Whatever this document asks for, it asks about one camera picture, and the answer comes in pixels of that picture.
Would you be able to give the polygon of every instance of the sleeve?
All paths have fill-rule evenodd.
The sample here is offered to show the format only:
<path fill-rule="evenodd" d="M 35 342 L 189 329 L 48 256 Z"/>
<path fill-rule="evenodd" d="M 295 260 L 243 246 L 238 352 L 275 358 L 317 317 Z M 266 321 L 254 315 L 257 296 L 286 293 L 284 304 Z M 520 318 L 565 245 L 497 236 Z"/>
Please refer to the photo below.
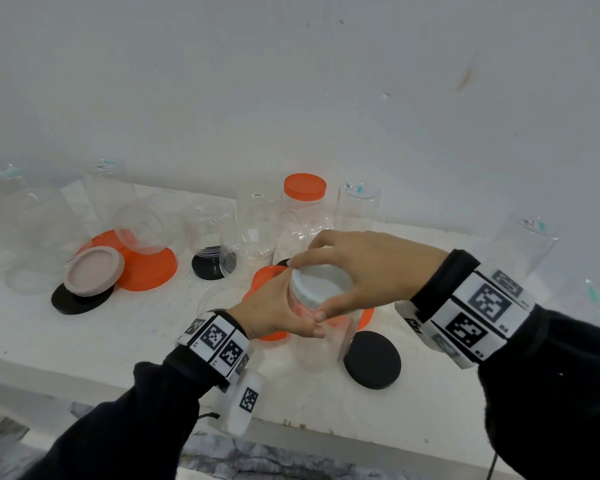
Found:
<path fill-rule="evenodd" d="M 229 314 L 223 317 L 244 334 Z M 221 381 L 183 345 L 162 365 L 136 364 L 134 379 L 117 401 L 99 404 L 64 432 L 23 479 L 175 478 L 198 400 Z"/>
<path fill-rule="evenodd" d="M 430 318 L 478 266 L 454 251 L 412 299 Z M 536 305 L 478 369 L 485 426 L 527 480 L 600 478 L 600 328 Z"/>

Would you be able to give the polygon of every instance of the left hand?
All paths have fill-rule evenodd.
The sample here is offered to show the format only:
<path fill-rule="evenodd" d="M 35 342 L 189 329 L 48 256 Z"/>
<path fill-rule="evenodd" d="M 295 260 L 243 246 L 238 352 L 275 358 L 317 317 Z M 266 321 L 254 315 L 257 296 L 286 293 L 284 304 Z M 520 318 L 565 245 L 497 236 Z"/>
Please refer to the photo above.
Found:
<path fill-rule="evenodd" d="M 323 327 L 312 320 L 300 318 L 289 308 L 287 290 L 290 280 L 291 269 L 288 269 L 227 310 L 240 323 L 248 339 L 259 339 L 277 331 L 316 339 L 326 336 Z"/>

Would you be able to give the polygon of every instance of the fingernail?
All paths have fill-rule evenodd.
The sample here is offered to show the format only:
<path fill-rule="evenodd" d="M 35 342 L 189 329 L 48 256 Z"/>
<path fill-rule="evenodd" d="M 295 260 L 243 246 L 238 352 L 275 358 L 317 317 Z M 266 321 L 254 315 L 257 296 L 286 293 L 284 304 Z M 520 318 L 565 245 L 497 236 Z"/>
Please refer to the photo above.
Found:
<path fill-rule="evenodd" d="M 323 339 L 327 336 L 327 332 L 322 328 L 322 327 L 318 327 L 318 328 L 314 328 L 313 329 L 313 337 L 316 339 Z"/>

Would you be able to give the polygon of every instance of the hand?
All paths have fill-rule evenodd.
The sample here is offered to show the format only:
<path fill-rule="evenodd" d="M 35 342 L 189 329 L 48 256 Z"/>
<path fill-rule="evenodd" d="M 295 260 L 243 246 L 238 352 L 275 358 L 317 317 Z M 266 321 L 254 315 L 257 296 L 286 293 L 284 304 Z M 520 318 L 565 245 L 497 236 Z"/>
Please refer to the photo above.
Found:
<path fill-rule="evenodd" d="M 447 252 L 379 232 L 323 230 L 289 267 L 332 264 L 353 280 L 352 290 L 329 298 L 316 321 L 411 299 L 438 270 Z"/>
<path fill-rule="evenodd" d="M 291 311 L 287 290 L 291 270 L 263 284 L 253 295 L 227 310 L 247 334 L 248 339 L 266 337 L 276 331 L 288 331 L 301 337 L 323 339 L 325 330 L 311 320 L 302 319 Z"/>

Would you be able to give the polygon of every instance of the marble floor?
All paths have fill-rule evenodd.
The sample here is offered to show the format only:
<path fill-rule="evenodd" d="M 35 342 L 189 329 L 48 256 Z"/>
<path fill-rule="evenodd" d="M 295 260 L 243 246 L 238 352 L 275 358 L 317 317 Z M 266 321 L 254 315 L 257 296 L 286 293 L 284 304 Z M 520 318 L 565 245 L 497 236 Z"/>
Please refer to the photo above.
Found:
<path fill-rule="evenodd" d="M 82 415 L 86 410 L 74 409 Z M 43 453 L 19 443 L 27 428 L 9 419 L 0 423 L 0 480 L 15 480 Z M 308 456 L 220 435 L 194 433 L 187 440 L 180 466 L 221 479 L 394 479 L 380 470 Z"/>

